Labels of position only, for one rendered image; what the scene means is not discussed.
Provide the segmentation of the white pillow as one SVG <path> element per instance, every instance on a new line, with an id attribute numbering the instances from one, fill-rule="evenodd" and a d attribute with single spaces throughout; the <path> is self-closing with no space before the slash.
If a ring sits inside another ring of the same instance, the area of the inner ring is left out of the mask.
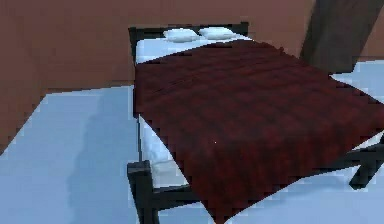
<path id="1" fill-rule="evenodd" d="M 193 30 L 184 28 L 166 30 L 163 35 L 168 41 L 174 43 L 192 42 L 200 38 Z"/>
<path id="2" fill-rule="evenodd" d="M 236 34 L 225 27 L 207 27 L 199 30 L 199 34 L 209 40 L 226 40 L 236 36 Z"/>

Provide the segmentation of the dark red blanket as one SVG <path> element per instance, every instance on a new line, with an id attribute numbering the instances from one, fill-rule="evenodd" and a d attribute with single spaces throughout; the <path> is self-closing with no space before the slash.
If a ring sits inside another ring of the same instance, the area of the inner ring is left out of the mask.
<path id="1" fill-rule="evenodd" d="M 384 104 L 267 43 L 214 43 L 140 63 L 134 112 L 216 224 L 300 178 L 384 164 Z"/>

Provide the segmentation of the black framed white bed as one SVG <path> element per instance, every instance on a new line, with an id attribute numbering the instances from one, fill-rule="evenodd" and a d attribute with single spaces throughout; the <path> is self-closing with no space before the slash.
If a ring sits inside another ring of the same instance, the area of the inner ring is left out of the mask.
<path id="1" fill-rule="evenodd" d="M 201 47 L 209 42 L 203 36 L 196 41 L 174 43 L 163 32 L 170 29 L 191 29 L 197 33 L 201 25 L 169 25 L 160 28 L 131 27 L 132 58 L 143 63 L 162 56 Z M 137 116 L 139 160 L 127 165 L 127 177 L 131 187 L 139 224 L 160 224 L 158 213 L 195 203 L 199 198 L 191 190 L 169 150 L 155 131 L 141 116 Z M 327 167 L 315 171 L 317 175 L 358 166 L 349 185 L 357 190 L 367 186 L 372 177 L 384 165 L 384 135 L 380 141 L 367 142 L 366 147 L 343 155 Z"/>

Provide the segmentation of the dark brown room door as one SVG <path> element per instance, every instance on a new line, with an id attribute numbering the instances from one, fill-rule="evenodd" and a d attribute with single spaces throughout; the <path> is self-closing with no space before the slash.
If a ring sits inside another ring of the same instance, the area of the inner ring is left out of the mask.
<path id="1" fill-rule="evenodd" d="M 316 0 L 300 58 L 330 74 L 352 72 L 384 0 Z"/>

